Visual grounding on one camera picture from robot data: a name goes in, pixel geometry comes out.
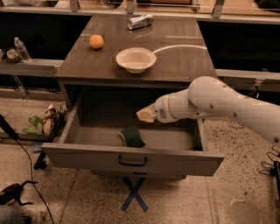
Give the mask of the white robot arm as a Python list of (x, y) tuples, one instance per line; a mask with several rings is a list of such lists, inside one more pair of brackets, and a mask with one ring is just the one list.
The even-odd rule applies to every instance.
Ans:
[(239, 94), (210, 76), (201, 76), (187, 89), (157, 98), (136, 114), (147, 123), (228, 116), (272, 144), (280, 144), (280, 106)]

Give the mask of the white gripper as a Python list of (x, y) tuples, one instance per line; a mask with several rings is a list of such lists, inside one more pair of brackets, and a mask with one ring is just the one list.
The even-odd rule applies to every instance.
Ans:
[(188, 90), (166, 94), (151, 104), (136, 112), (140, 121), (153, 123), (156, 119), (161, 123), (174, 123), (190, 118), (193, 108), (188, 99)]

